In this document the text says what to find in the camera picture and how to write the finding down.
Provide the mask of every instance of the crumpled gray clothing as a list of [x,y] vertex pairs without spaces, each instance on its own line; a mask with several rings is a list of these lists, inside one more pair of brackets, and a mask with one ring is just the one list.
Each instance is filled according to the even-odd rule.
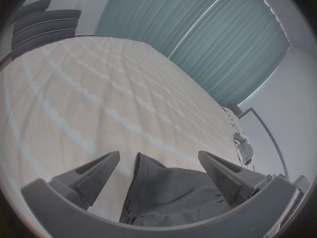
[[138,153],[120,222],[167,227],[205,220],[229,210],[206,173],[166,168]]
[[251,160],[253,157],[253,149],[252,146],[248,144],[247,139],[242,138],[240,133],[237,132],[233,135],[233,139],[240,142],[240,144],[238,145],[238,149],[242,156],[243,163],[246,163],[248,160]]

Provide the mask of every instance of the mattress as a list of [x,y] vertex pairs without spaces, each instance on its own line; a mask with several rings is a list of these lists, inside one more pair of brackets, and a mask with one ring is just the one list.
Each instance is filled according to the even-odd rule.
[[20,188],[119,150],[88,209],[118,221],[141,152],[166,167],[204,171],[204,150],[240,164],[228,115],[151,46],[78,37],[23,54],[0,73],[0,180],[22,218],[48,235]]

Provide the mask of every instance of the curtain fold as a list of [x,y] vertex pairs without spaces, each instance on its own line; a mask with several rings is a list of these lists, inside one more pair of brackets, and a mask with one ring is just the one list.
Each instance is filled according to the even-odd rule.
[[289,48],[263,0],[109,0],[95,36],[151,45],[227,106],[255,91]]

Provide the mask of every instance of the folded cloth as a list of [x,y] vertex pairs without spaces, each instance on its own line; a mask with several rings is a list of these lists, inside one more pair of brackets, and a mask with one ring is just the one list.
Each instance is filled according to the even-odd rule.
[[150,227],[176,226],[212,218],[229,210],[206,173],[166,168],[138,153],[120,222]]
[[233,140],[238,141],[238,149],[242,156],[242,162],[247,165],[251,162],[253,157],[253,149],[252,146],[248,144],[248,141],[241,137],[240,133],[235,133],[233,135]]

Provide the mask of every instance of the dark gray garment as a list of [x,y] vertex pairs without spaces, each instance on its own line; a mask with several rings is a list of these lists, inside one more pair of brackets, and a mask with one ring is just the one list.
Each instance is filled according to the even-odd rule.
[[237,132],[233,135],[233,139],[240,142],[238,149],[242,156],[242,162],[246,163],[248,160],[251,160],[253,157],[253,149],[252,146],[248,144],[248,141],[245,138],[242,138],[240,133]]
[[229,210],[206,173],[166,168],[138,153],[120,222],[149,227],[176,226],[212,218]]

